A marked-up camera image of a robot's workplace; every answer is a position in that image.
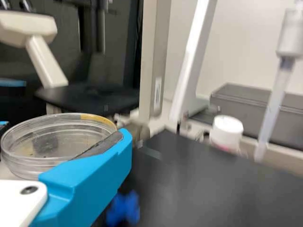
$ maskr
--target metal box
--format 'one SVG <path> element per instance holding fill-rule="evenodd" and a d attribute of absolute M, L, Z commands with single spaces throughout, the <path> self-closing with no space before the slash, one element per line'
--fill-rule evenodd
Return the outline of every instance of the metal box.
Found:
<path fill-rule="evenodd" d="M 242 121 L 244 135 L 257 138 L 270 96 L 269 90 L 225 84 L 211 94 L 220 114 Z M 286 94 L 270 142 L 303 151 L 303 96 Z"/>

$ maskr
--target yellow label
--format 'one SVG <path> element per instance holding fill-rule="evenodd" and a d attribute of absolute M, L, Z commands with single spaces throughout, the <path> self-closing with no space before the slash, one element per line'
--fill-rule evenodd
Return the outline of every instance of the yellow label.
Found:
<path fill-rule="evenodd" d="M 93 120 L 93 121 L 97 121 L 97 122 L 102 122 L 110 127 L 114 127 L 115 129 L 117 129 L 116 125 L 110 121 L 109 119 L 105 118 L 105 117 L 101 117 L 98 115 L 93 115 L 93 114 L 81 114 L 81 119 L 82 120 Z"/>

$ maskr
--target white bottle cap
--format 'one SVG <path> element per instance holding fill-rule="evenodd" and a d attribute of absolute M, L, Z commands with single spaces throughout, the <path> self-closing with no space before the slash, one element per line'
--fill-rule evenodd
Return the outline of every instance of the white bottle cap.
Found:
<path fill-rule="evenodd" d="M 243 134 L 243 124 L 234 117 L 219 115 L 214 118 L 210 141 L 227 151 L 238 151 Z"/>

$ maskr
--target petri dish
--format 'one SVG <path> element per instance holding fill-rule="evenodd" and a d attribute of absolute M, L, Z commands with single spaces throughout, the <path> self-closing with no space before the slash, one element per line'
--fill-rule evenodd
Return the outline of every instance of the petri dish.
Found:
<path fill-rule="evenodd" d="M 116 131 L 107 118 L 84 113 L 37 117 L 9 129 L 1 138 L 1 157 L 11 172 L 36 180 L 40 173 L 73 159 Z"/>

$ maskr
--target white wall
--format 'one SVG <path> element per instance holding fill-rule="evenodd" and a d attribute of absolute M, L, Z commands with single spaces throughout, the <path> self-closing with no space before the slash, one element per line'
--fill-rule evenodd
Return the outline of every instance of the white wall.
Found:
<path fill-rule="evenodd" d="M 164 94 L 167 99 L 172 99 L 178 81 L 196 2 L 172 0 Z M 284 12 L 293 2 L 218 0 L 197 94 L 209 97 L 226 82 L 271 89 Z M 296 64 L 287 91 L 303 94 L 303 62 Z"/>

